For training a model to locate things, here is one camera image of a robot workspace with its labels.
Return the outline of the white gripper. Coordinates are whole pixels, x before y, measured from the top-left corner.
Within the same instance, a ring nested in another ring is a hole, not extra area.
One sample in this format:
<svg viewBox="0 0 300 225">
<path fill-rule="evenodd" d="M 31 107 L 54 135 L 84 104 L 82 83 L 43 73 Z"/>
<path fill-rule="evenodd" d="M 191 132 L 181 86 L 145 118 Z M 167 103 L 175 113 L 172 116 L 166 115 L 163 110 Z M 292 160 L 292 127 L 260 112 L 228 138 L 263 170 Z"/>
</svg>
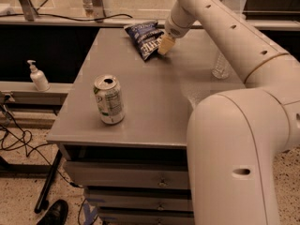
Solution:
<svg viewBox="0 0 300 225">
<path fill-rule="evenodd" d="M 181 16 L 170 14 L 165 21 L 166 34 L 161 37 L 157 52 L 165 55 L 175 44 L 175 38 L 182 38 L 187 32 L 187 22 Z"/>
</svg>

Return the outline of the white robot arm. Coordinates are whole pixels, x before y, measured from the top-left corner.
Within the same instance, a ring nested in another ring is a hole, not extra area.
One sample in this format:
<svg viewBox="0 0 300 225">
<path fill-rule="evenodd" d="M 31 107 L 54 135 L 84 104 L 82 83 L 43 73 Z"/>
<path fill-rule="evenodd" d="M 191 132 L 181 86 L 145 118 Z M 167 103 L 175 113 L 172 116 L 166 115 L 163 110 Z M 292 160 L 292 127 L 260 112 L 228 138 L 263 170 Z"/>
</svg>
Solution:
<svg viewBox="0 0 300 225">
<path fill-rule="evenodd" d="M 220 0 L 176 0 L 159 53 L 194 23 L 244 84 L 203 99 L 189 118 L 195 225 L 280 225 L 273 160 L 300 144 L 299 63 Z"/>
</svg>

